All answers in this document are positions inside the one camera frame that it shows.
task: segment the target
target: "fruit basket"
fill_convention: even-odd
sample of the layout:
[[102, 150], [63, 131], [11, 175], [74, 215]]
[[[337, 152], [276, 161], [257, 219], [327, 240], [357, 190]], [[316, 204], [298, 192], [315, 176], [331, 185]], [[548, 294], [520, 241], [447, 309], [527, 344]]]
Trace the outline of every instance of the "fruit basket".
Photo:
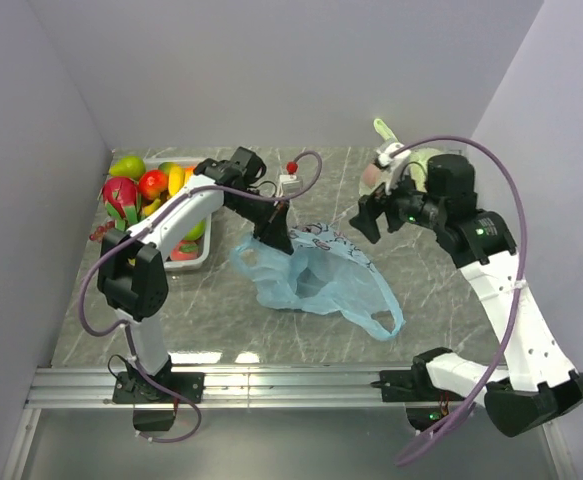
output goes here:
[[[172, 162], [176, 165], [180, 165], [183, 168], [187, 168], [195, 167], [203, 160], [204, 158], [195, 157], [147, 158], [144, 160], [144, 163], [147, 167], [147, 170], [152, 170], [158, 168], [162, 163], [165, 162]], [[198, 248], [197, 258], [191, 258], [189, 260], [172, 260], [171, 257], [169, 257], [169, 259], [164, 262], [164, 269], [167, 272], [197, 270], [202, 266], [205, 260], [209, 258], [209, 251], [211, 249], [211, 215], [205, 219], [204, 233], [200, 238], [195, 240], [195, 243], [197, 244]]]
[[[89, 239], [100, 242], [106, 230], [126, 230], [158, 211], [193, 174], [203, 158], [124, 157], [109, 171], [111, 177], [102, 188], [102, 200], [110, 215]], [[195, 270], [209, 257], [211, 248], [211, 215], [200, 222], [174, 248], [164, 263], [167, 271]]]

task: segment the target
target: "metal base plate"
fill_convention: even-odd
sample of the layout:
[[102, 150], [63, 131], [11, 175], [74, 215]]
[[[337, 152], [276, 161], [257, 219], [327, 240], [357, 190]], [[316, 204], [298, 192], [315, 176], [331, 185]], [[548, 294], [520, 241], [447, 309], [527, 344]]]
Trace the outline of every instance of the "metal base plate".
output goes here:
[[[371, 384], [381, 370], [396, 365], [174, 365], [172, 373], [204, 373], [202, 409], [215, 408], [358, 408], [391, 407]], [[25, 408], [134, 408], [114, 403], [115, 378], [106, 368], [38, 369]], [[433, 402], [408, 402], [410, 407], [435, 406]], [[135, 403], [135, 408], [173, 409], [162, 404]]]
[[[165, 386], [194, 403], [200, 403], [204, 388], [204, 373], [173, 372], [169, 378], [169, 385]], [[155, 389], [150, 386], [149, 388], [151, 388], [152, 393], [155, 392]], [[129, 378], [127, 372], [120, 372], [118, 373], [118, 381], [113, 389], [112, 402], [119, 405], [138, 405], [147, 403], [173, 403], [173, 400], [167, 394], [159, 395], [157, 400], [147, 398], [143, 394], [142, 386], [138, 385], [135, 379]]]

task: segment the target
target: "green pear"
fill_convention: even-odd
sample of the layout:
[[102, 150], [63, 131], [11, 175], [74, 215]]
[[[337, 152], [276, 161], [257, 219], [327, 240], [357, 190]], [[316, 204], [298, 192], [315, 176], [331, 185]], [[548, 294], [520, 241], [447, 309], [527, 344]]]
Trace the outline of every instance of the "green pear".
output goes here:
[[115, 165], [111, 166], [109, 175], [140, 180], [146, 171], [147, 167], [140, 157], [128, 156], [121, 158]]
[[205, 227], [206, 227], [206, 224], [204, 223], [204, 220], [202, 220], [195, 227], [193, 227], [193, 230], [191, 230], [189, 233], [187, 233], [187, 236], [184, 237], [184, 240], [187, 242], [195, 242], [200, 237], [202, 237], [202, 235], [204, 235]]

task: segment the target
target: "red apple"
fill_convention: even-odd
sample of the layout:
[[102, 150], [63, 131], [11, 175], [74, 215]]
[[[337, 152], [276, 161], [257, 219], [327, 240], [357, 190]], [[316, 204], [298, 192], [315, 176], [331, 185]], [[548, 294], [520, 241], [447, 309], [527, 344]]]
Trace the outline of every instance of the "red apple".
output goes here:
[[169, 186], [169, 176], [160, 170], [149, 170], [142, 175], [138, 182], [138, 189], [147, 200], [155, 200]]

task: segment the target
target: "green apple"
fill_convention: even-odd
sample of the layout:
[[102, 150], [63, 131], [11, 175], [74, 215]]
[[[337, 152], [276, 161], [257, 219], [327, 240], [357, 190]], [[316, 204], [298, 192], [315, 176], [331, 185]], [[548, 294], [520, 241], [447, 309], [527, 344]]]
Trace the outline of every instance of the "green apple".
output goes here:
[[205, 223], [204, 223], [204, 220], [202, 220], [195, 227], [193, 227], [193, 230], [191, 230], [189, 233], [187, 233], [187, 236], [184, 237], [184, 240], [187, 242], [195, 242], [202, 235], [204, 235], [204, 227], [205, 227]]

